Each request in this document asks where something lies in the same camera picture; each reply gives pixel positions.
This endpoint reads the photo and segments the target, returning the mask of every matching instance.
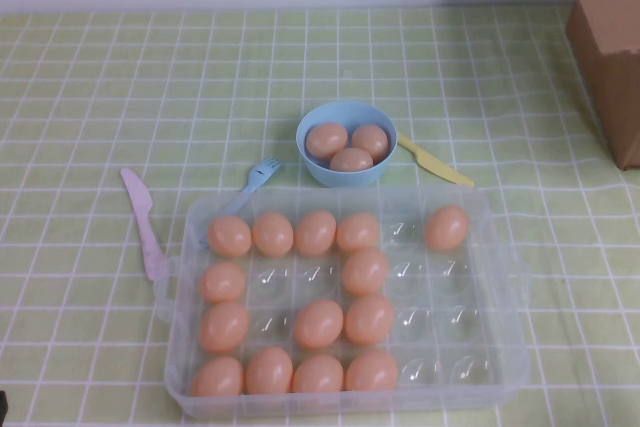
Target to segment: brown cardboard box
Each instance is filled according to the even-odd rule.
[[[567,35],[616,164],[640,168],[640,0],[577,0]]]

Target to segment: toy knife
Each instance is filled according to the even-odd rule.
[[[473,180],[449,167],[400,132],[398,132],[398,144],[411,152],[416,157],[418,165],[423,169],[454,184],[464,184],[473,187]]]
[[[129,192],[133,213],[136,216],[138,230],[140,231],[140,244],[142,258],[147,278],[153,282],[166,277],[169,273],[167,258],[165,257],[149,221],[149,212],[153,207],[151,194],[142,180],[131,169],[122,169],[120,176]]]

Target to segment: blue bowl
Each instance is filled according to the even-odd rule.
[[[349,139],[351,139],[353,131],[362,124],[377,125],[387,133],[390,146],[389,154],[370,169],[359,172],[330,170],[328,168],[329,162],[313,157],[305,145],[309,131],[316,125],[326,122],[338,122],[344,125],[349,133]],[[364,102],[344,100],[321,105],[305,115],[298,124],[296,143],[309,172],[321,184],[327,187],[363,187],[378,180],[387,168],[389,159],[398,144],[398,133],[389,116],[381,110]]]

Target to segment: blue plastic fork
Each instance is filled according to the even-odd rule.
[[[255,192],[262,184],[264,184],[273,174],[275,174],[283,163],[281,160],[271,157],[263,160],[249,171],[249,180],[244,189],[240,191],[229,205],[221,212],[221,215],[234,215],[249,200],[249,194]]]

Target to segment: clear plastic egg tray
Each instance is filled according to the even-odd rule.
[[[168,307],[164,304],[165,310],[172,311],[165,382],[187,414],[238,421],[269,415],[485,407],[508,400],[527,381],[530,357],[517,312],[526,274],[509,249],[498,243],[488,204],[479,191],[449,186],[262,190],[252,194],[236,214],[249,225],[268,210],[287,216],[294,228],[304,215],[318,209],[331,211],[338,222],[362,211],[377,217],[380,247],[390,268],[384,294],[395,308],[393,329],[377,347],[388,350],[397,361],[397,388],[190,397],[193,376],[212,358],[198,342],[200,320],[208,308],[199,293],[199,280],[219,259],[203,239],[208,223],[235,198],[210,196],[190,208],[182,257],[173,274],[176,297]],[[469,236],[451,253],[428,251],[423,240],[425,221],[448,204],[466,210],[471,220]],[[255,248],[238,259],[248,274],[242,302],[249,310],[250,329],[231,355],[246,367],[259,349],[279,345],[291,355],[295,368],[316,353],[295,343],[292,326],[297,312],[317,299],[333,299],[346,313],[352,298],[341,285],[344,260],[337,252],[305,258],[295,248],[281,259],[263,257]],[[324,351],[338,358],[346,371],[363,349],[341,337]]]

